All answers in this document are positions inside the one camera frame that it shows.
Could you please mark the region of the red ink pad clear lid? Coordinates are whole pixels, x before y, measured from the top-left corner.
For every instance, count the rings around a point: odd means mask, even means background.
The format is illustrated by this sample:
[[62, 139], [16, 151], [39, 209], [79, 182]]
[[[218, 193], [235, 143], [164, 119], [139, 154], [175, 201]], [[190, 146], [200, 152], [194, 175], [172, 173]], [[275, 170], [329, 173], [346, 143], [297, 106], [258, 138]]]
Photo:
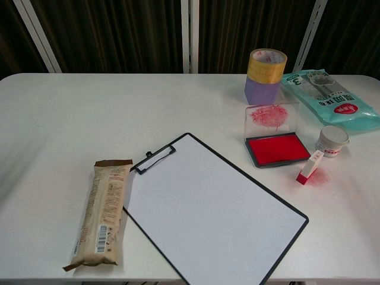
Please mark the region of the red ink pad clear lid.
[[244, 144], [256, 167], [284, 166], [310, 158], [297, 135], [299, 112], [298, 102], [245, 109]]

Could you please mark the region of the red white stamp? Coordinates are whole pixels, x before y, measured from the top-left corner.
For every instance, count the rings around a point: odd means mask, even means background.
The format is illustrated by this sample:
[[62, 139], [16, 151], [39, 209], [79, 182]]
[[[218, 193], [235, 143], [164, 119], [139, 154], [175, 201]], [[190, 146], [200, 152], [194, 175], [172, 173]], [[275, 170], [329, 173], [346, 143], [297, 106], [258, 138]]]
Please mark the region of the red white stamp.
[[296, 180], [304, 185], [308, 179], [312, 176], [314, 171], [318, 168], [320, 161], [324, 156], [324, 152], [316, 150], [313, 155], [310, 156], [303, 169], [299, 172]]

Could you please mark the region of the small white jar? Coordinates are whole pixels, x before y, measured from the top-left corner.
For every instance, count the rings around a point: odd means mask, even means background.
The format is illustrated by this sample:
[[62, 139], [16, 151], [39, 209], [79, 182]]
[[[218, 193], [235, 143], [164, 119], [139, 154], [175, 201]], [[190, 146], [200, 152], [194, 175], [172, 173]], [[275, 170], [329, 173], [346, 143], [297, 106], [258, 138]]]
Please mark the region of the small white jar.
[[348, 133], [334, 125], [323, 127], [316, 142], [316, 149], [324, 153], [324, 157], [336, 157], [341, 149], [349, 143]]

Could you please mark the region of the brown snack package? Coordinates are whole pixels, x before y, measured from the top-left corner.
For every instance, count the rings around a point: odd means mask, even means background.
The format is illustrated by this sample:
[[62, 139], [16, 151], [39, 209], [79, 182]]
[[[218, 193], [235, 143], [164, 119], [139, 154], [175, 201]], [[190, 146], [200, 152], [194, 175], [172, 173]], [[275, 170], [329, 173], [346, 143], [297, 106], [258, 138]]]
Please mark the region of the brown snack package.
[[118, 236], [132, 160], [101, 160], [94, 164], [94, 178], [84, 220], [75, 244], [71, 271], [81, 265], [118, 265]]

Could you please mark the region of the white frame post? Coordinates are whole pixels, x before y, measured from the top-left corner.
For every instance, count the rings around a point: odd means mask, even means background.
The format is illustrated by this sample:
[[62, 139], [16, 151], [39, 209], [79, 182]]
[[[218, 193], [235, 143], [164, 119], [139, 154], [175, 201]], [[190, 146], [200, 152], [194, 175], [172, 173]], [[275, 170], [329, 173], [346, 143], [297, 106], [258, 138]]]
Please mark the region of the white frame post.
[[36, 46], [47, 70], [50, 73], [61, 73], [61, 67], [46, 37], [43, 27], [30, 0], [12, 0], [27, 31]]
[[315, 4], [305, 30], [305, 34], [297, 54], [296, 61], [294, 63], [293, 71], [297, 72], [303, 69], [303, 65], [308, 56], [309, 50], [311, 48], [312, 42], [314, 40], [315, 34], [318, 30], [321, 18], [323, 16], [325, 7], [327, 6], [328, 0], [315, 0]]
[[180, 0], [182, 63], [185, 74], [199, 72], [200, 0]]

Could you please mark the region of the dark curtain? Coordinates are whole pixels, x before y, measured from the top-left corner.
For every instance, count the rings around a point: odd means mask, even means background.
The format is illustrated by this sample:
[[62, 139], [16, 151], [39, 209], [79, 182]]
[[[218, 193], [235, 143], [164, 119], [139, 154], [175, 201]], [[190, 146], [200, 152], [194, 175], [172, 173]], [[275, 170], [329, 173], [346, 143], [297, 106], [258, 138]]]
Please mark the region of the dark curtain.
[[[244, 74], [272, 48], [291, 72], [316, 0], [199, 0], [198, 70]], [[181, 73], [180, 0], [31, 0], [63, 72]], [[304, 68], [380, 80], [380, 0], [327, 0]], [[0, 80], [48, 69], [13, 0], [0, 0]]]

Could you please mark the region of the yellow tape roll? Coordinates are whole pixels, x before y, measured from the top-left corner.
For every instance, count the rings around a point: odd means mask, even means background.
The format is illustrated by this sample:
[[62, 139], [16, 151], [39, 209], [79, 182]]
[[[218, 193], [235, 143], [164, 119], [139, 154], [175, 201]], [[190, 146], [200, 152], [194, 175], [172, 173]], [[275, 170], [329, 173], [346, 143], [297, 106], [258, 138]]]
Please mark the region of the yellow tape roll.
[[260, 84], [275, 84], [283, 76], [287, 55], [275, 49], [255, 49], [250, 53], [247, 77]]

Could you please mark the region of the teal cloth package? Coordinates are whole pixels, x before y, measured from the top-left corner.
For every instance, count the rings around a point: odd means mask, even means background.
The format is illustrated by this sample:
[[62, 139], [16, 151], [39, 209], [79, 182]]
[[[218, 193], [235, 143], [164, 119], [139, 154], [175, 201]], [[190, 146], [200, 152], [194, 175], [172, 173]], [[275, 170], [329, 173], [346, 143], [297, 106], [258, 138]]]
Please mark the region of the teal cloth package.
[[335, 125], [347, 132], [380, 128], [380, 115], [323, 69], [285, 74], [281, 84], [325, 125]]

